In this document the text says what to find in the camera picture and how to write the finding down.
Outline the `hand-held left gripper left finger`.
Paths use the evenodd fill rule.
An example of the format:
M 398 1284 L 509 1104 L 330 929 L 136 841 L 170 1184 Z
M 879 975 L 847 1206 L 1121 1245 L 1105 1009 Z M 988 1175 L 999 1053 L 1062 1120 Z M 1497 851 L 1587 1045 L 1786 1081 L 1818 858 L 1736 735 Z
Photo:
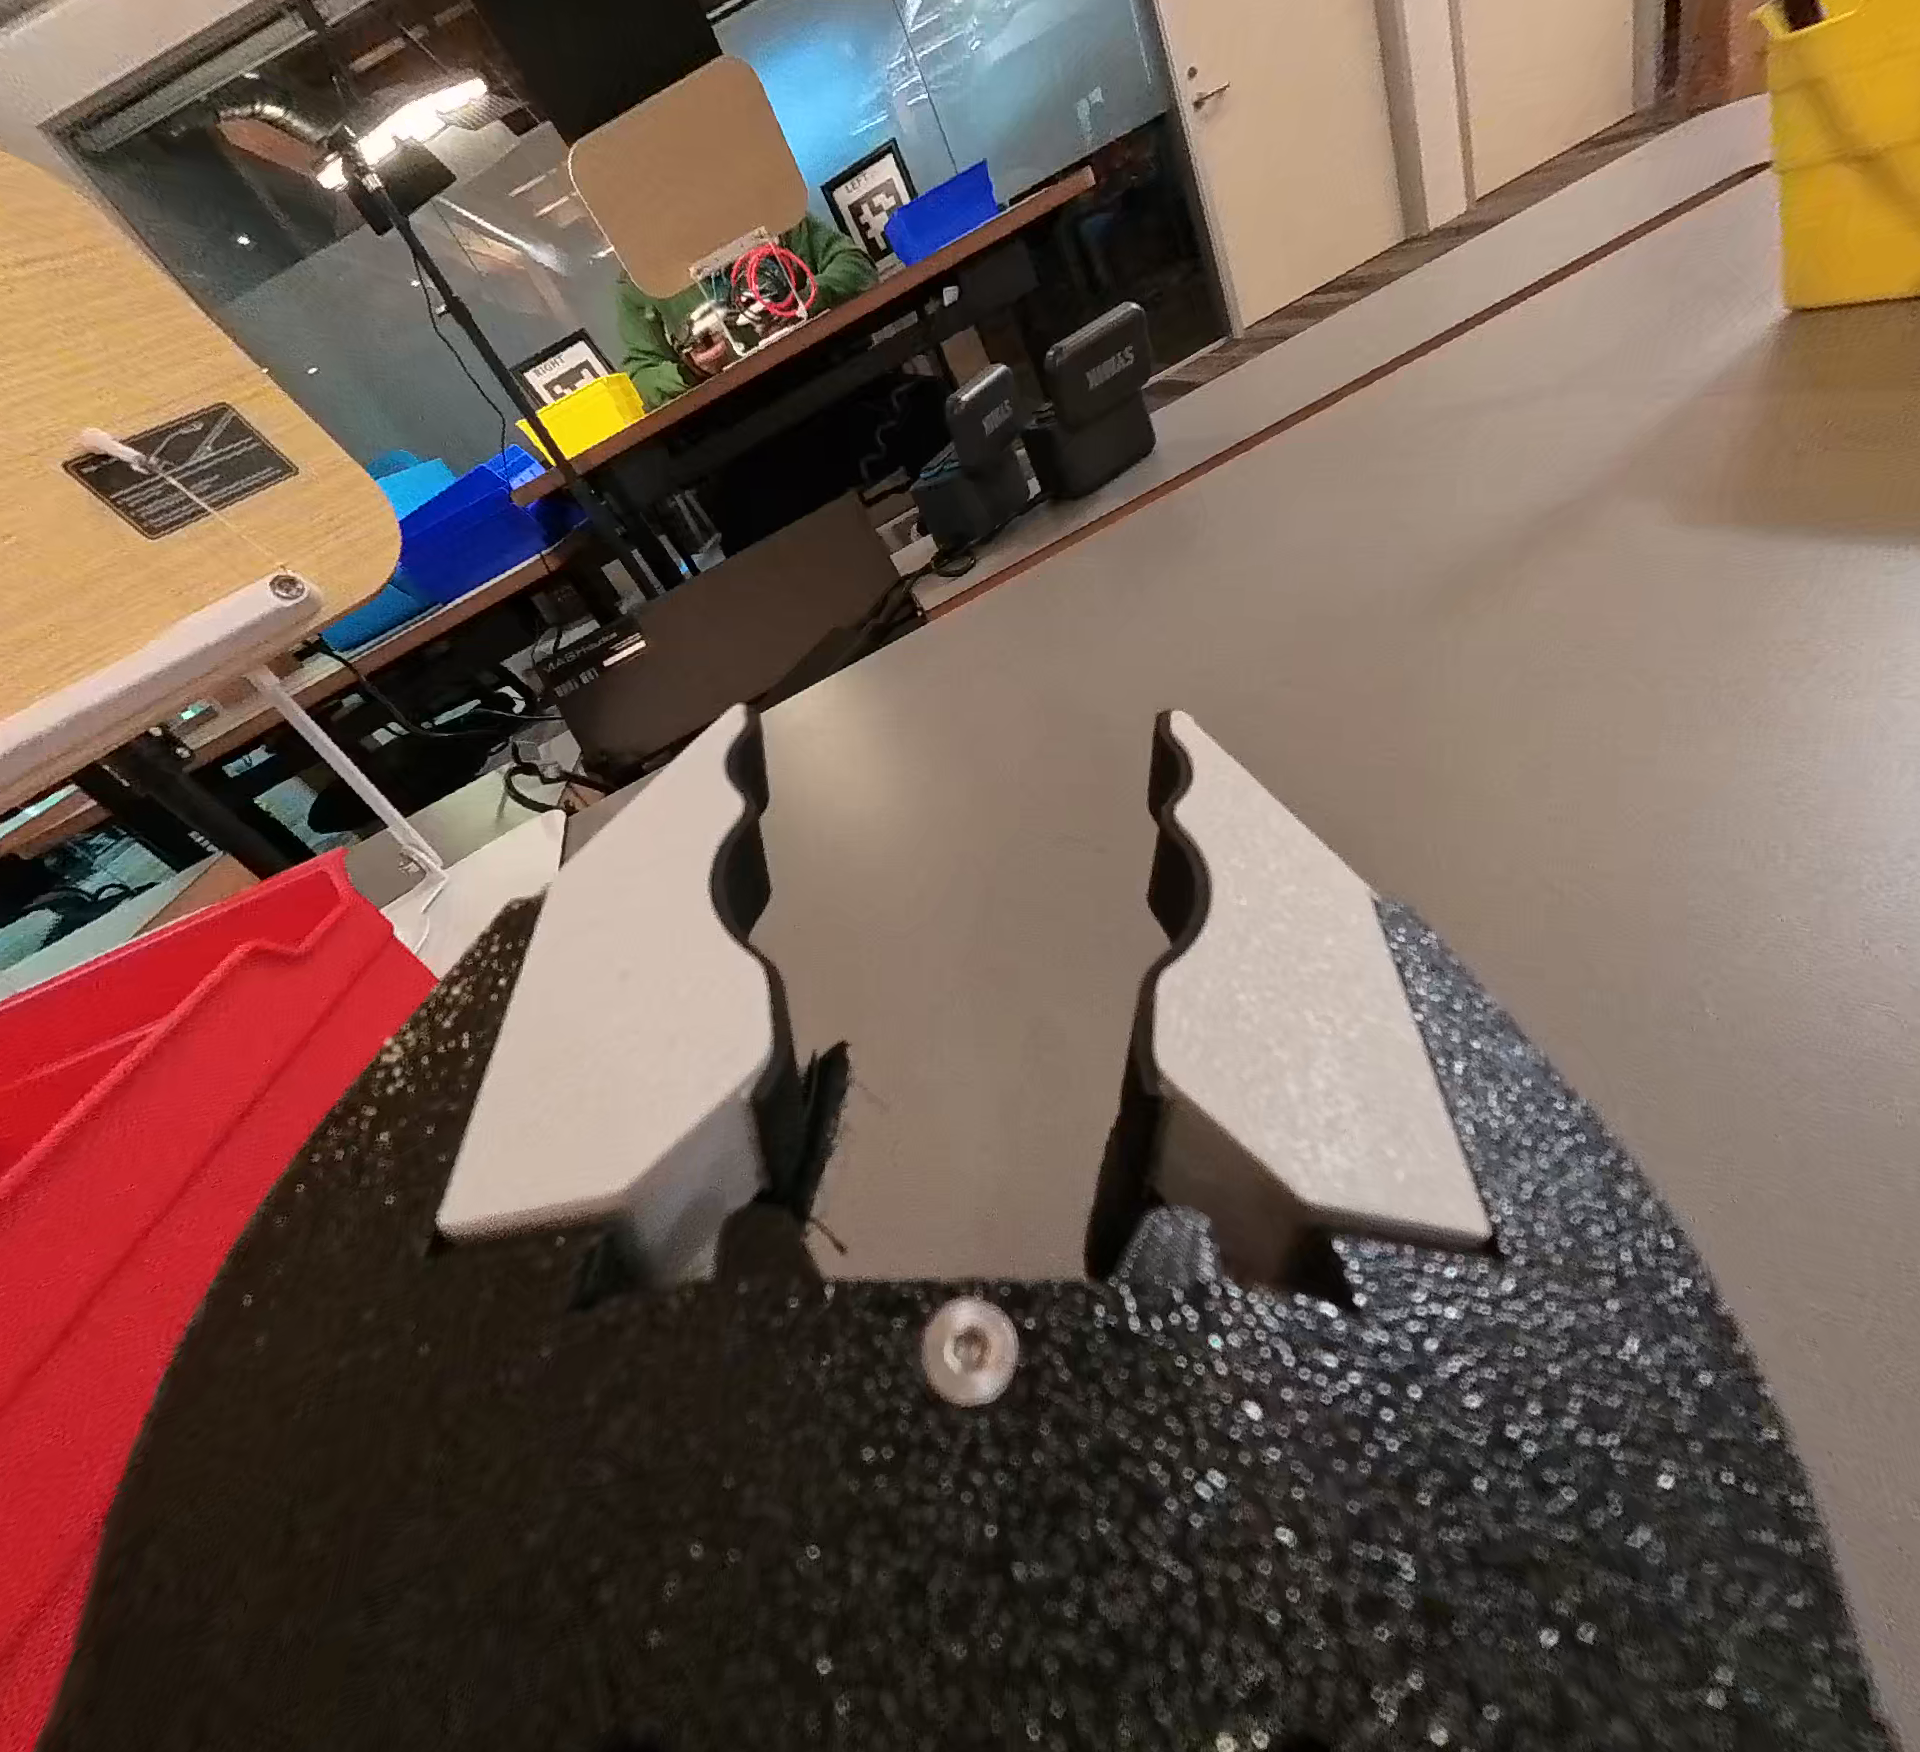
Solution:
M 796 1057 L 778 967 L 762 721 L 725 710 L 669 763 L 593 804 L 511 982 L 435 1234 L 612 1238 L 650 1284 L 712 1273 L 736 1212 L 805 1230 L 847 1081 Z

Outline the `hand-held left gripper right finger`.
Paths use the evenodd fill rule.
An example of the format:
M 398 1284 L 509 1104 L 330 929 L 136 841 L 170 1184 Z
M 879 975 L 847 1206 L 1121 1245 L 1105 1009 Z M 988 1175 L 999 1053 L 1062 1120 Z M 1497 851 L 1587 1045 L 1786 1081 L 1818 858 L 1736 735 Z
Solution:
M 1380 898 L 1181 710 L 1153 723 L 1147 909 L 1083 1262 L 1188 1248 L 1241 1284 L 1330 1284 L 1340 1239 L 1487 1256 L 1485 1209 Z

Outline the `red plastic bin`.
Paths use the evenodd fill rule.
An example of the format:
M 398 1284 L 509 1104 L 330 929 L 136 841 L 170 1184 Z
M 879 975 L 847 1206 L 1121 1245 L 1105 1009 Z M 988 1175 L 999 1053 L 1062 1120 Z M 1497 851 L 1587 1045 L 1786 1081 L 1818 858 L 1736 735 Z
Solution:
M 433 984 L 326 853 L 4 1002 L 4 1748 L 60 1689 L 181 1332 Z

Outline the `yellow plastic bin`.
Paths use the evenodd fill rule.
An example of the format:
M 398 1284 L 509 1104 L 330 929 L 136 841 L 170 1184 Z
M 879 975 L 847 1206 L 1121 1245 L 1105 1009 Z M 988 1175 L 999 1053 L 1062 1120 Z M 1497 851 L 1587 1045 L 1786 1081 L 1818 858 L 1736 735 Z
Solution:
M 545 405 L 539 423 L 516 420 L 516 430 L 528 449 L 551 463 L 545 444 L 557 444 L 567 458 L 579 459 L 590 446 L 608 442 L 643 417 L 645 405 L 631 379 L 607 373 Z
M 1918 293 L 1918 0 L 1820 0 L 1788 31 L 1758 14 L 1791 311 Z

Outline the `blue plastic bin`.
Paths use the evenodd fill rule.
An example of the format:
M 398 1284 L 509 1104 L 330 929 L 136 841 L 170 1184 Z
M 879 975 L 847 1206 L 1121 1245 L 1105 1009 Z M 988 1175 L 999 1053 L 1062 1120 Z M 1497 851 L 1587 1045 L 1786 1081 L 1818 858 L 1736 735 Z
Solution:
M 507 444 L 422 497 L 398 515 L 395 581 L 444 606 L 560 544 L 584 524 L 567 492 L 518 503 L 518 492 L 545 470 L 536 452 Z
M 909 267 L 968 238 L 998 213 L 990 168 L 977 160 L 900 204 L 884 224 L 884 239 L 900 263 Z

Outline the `black rounded case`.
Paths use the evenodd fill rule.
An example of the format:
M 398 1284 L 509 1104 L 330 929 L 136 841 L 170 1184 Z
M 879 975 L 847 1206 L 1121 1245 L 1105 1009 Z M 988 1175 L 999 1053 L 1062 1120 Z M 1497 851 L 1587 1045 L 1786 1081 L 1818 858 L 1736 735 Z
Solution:
M 947 394 L 947 439 L 968 486 L 991 515 L 1017 515 L 1028 503 L 1021 458 L 1025 405 L 1009 366 L 990 364 Z
M 1147 318 L 1135 300 L 1114 304 L 1046 349 L 1046 397 L 1025 433 L 1046 497 L 1085 497 L 1151 452 L 1155 431 L 1145 403 L 1151 373 Z
M 915 515 L 940 557 L 995 538 L 1031 503 L 1032 481 L 1013 458 L 1006 466 L 934 463 L 909 488 Z

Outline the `framed black white tag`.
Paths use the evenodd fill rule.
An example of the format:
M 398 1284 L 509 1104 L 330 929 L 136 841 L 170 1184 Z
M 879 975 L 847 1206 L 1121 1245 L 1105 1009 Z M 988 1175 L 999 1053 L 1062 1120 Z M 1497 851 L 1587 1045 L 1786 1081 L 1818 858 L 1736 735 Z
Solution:
M 608 377 L 612 366 L 595 339 L 577 328 L 519 359 L 511 370 L 528 399 L 546 408 Z
M 880 276 L 902 267 L 889 224 L 900 208 L 917 198 L 917 187 L 898 138 L 884 138 L 832 174 L 823 184 L 823 198 L 835 227 L 860 247 Z

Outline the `black light stand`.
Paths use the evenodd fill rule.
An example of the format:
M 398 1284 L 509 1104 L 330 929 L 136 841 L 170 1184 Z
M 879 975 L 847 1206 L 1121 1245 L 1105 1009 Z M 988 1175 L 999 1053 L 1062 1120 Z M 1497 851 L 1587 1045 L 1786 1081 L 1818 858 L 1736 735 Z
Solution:
M 422 293 L 439 300 L 444 315 L 454 320 L 454 327 L 466 339 L 467 349 L 474 352 L 488 380 L 507 400 L 511 413 L 526 423 L 533 444 L 539 444 L 545 453 L 546 467 L 559 475 L 567 495 L 582 507 L 589 526 L 638 589 L 640 596 L 657 600 L 680 589 L 688 581 L 688 572 L 678 564 L 675 554 L 672 554 L 665 541 L 648 526 L 633 534 L 629 521 L 604 501 L 589 481 L 589 475 L 577 466 L 563 444 L 559 444 L 526 385 L 492 345 L 478 315 L 430 251 L 424 236 L 413 225 L 410 213 L 378 175 L 351 125 L 332 125 L 325 131 L 321 145 L 322 150 L 332 154 L 343 168 L 348 204 L 352 204 L 357 213 L 376 234 L 395 236 L 398 239 L 401 249 L 408 255 L 419 277 Z

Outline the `white cabinet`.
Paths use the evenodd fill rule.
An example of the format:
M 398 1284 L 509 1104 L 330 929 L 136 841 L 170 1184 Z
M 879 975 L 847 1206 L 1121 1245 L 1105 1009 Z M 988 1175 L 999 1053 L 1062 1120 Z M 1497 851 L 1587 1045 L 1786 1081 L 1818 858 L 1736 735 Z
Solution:
M 1664 0 L 1150 0 L 1241 333 L 1656 98 Z

